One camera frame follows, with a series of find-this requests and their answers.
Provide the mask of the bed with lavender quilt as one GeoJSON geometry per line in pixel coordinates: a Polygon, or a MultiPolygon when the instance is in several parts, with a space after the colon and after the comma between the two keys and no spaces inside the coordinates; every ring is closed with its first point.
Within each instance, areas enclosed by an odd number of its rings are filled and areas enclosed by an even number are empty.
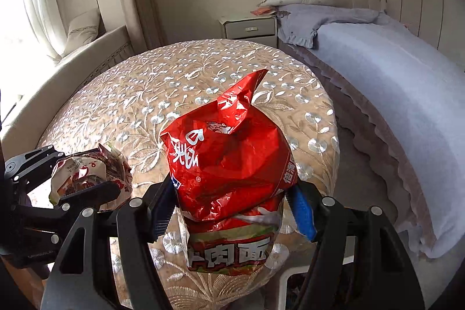
{"type": "Polygon", "coordinates": [[[382,11],[288,5],[278,35],[365,113],[398,163],[410,247],[439,258],[464,236],[464,74],[382,11]]]}

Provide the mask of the beige window sofa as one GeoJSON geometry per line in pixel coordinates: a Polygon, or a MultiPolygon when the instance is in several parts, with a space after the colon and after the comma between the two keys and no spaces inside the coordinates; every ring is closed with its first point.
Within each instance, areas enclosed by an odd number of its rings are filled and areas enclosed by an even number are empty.
{"type": "Polygon", "coordinates": [[[60,108],[80,88],[133,54],[127,28],[121,26],[66,56],[2,123],[1,147],[6,159],[33,150],[60,108]]]}

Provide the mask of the beige sofa cushion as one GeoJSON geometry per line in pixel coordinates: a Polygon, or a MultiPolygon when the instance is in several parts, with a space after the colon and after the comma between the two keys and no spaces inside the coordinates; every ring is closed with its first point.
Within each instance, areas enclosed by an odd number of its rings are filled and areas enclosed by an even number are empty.
{"type": "Polygon", "coordinates": [[[99,35],[100,20],[98,9],[91,9],[75,17],[69,25],[63,56],[93,42],[99,35]]]}

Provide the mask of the red white wrapper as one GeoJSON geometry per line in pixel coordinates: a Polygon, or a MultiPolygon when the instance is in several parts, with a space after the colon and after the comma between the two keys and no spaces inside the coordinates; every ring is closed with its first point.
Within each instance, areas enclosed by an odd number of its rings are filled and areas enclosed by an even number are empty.
{"type": "Polygon", "coordinates": [[[51,174],[49,200],[57,205],[66,195],[107,181],[117,184],[118,196],[101,205],[100,211],[114,210],[132,196],[133,175],[123,153],[112,146],[99,144],[95,149],[74,153],[56,163],[51,174]]]}

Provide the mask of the white square trash bin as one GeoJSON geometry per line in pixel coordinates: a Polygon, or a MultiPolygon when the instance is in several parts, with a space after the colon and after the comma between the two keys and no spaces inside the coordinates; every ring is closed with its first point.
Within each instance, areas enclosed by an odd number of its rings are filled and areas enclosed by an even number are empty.
{"type": "Polygon", "coordinates": [[[315,247],[306,251],[292,252],[278,273],[276,309],[292,309],[313,259],[315,247]]]}

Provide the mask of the embroidered beige tablecloth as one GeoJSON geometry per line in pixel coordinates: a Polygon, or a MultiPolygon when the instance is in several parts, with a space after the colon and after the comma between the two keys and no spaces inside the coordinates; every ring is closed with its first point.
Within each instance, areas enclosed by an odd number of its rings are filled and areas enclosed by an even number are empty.
{"type": "Polygon", "coordinates": [[[255,42],[179,42],[129,58],[77,91],[40,138],[68,160],[50,199],[90,183],[116,149],[133,181],[115,209],[168,179],[176,202],[150,261],[174,309],[221,309],[264,286],[312,248],[286,194],[334,190],[339,161],[332,101],[316,75],[255,42]]]}

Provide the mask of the red instant noodle bag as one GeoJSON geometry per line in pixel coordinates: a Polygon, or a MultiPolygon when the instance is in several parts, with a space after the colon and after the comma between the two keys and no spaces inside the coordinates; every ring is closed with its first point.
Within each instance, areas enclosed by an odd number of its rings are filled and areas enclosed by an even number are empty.
{"type": "Polygon", "coordinates": [[[243,77],[161,133],[191,271],[250,275],[278,236],[298,175],[283,132],[253,104],[266,74],[243,77]]]}

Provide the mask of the white nightstand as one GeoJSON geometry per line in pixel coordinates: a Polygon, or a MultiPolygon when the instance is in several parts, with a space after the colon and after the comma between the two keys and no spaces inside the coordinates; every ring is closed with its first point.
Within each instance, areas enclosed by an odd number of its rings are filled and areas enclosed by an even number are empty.
{"type": "Polygon", "coordinates": [[[278,23],[273,15],[221,17],[221,36],[224,39],[239,39],[278,47],[278,23]]]}

